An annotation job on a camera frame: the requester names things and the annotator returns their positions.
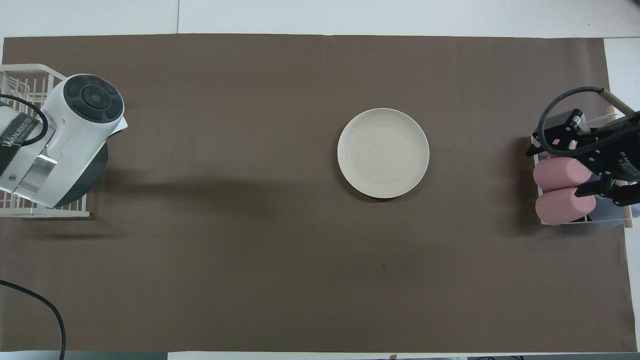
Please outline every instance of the wire rack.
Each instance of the wire rack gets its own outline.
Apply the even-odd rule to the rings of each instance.
[[[20,97],[38,108],[46,100],[47,94],[66,77],[41,64],[0,65],[0,88],[2,94]],[[13,109],[32,117],[37,114],[17,101],[2,99]],[[25,198],[0,190],[0,217],[23,218],[77,218],[88,217],[86,195],[59,208],[47,208]]]

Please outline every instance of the light blue object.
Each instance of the light blue object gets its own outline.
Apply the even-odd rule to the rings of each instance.
[[[634,218],[640,216],[640,204],[631,205],[631,214]],[[603,221],[596,223],[600,226],[612,227],[624,223],[624,220],[620,219],[625,216],[622,208],[615,205],[613,200],[596,196],[596,208],[589,213],[589,217],[593,221]]]

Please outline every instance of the dish rack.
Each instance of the dish rack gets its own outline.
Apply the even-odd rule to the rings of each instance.
[[[615,113],[616,109],[613,106],[609,106],[607,108],[607,115],[605,115],[602,118],[598,118],[596,120],[599,119],[604,119],[605,117],[607,118],[607,120],[613,121],[616,120],[616,113]],[[531,143],[536,142],[536,139],[532,136],[531,137]],[[535,154],[533,156],[533,162],[534,165],[537,165],[541,160],[547,159],[544,156],[540,156],[539,154]],[[627,183],[624,181],[618,181],[618,185],[626,185]],[[540,197],[540,195],[542,195],[543,193],[545,193],[538,185],[536,185],[536,187],[538,188],[538,197]],[[582,218],[576,219],[572,222],[568,222],[566,224],[586,224],[586,223],[606,223],[606,222],[620,222],[622,221],[625,225],[626,228],[632,228],[634,226],[634,217],[631,211],[631,206],[623,206],[622,207],[622,218],[617,218],[617,219],[609,219],[609,220],[592,220],[590,218],[588,218],[588,216],[584,216]],[[540,222],[543,225],[548,225],[546,222],[540,220]]]
[[[38,108],[66,76],[42,64],[0,65],[0,88],[2,94],[20,97]],[[17,101],[2,98],[13,109],[36,117],[37,114]],[[86,194],[69,205],[47,208],[25,198],[0,190],[0,217],[20,218],[86,218]]]

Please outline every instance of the black cable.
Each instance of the black cable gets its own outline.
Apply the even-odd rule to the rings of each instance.
[[[56,306],[54,306],[54,304],[51,304],[51,302],[47,299],[45,299],[43,296],[34,293],[33,291],[29,290],[29,289],[25,289],[22,286],[16,285],[12,282],[8,282],[8,281],[4,281],[4,280],[0,280],[0,285],[4,285],[8,288],[14,289],[14,290],[18,290],[21,293],[25,293],[27,295],[29,295],[30,297],[34,297],[36,299],[38,299],[39,301],[41,301],[43,304],[45,304],[46,306],[49,307],[49,309],[51,309],[51,311],[53,311],[54,315],[56,315],[56,319],[58,320],[58,327],[60,327],[60,360],[64,360],[65,358],[65,349],[67,348],[67,334],[65,332],[65,324],[62,322],[62,316],[60,315],[60,312],[58,311],[58,309],[56,309]]]
[[[42,130],[40,134],[38,134],[38,136],[34,137],[33,139],[23,142],[22,146],[27,146],[27,145],[31,145],[32,143],[39,142],[47,134],[47,130],[49,129],[49,121],[47,120],[47,117],[44,116],[42,111],[38,109],[37,106],[35,106],[34,104],[31,104],[27,100],[21,99],[13,95],[0,94],[0,97],[5,97],[7,99],[11,99],[13,101],[17,101],[19,103],[25,104],[26,106],[29,106],[31,109],[33,109],[33,111],[36,112],[36,114],[38,114],[38,116],[40,116],[40,120],[42,120]]]

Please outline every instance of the pink cup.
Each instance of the pink cup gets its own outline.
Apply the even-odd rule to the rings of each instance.
[[[544,191],[575,188],[591,177],[591,171],[572,158],[550,158],[533,169],[536,184]]]
[[[577,220],[596,207],[593,195],[576,197],[576,188],[560,189],[540,195],[536,200],[536,213],[549,225],[561,225]]]

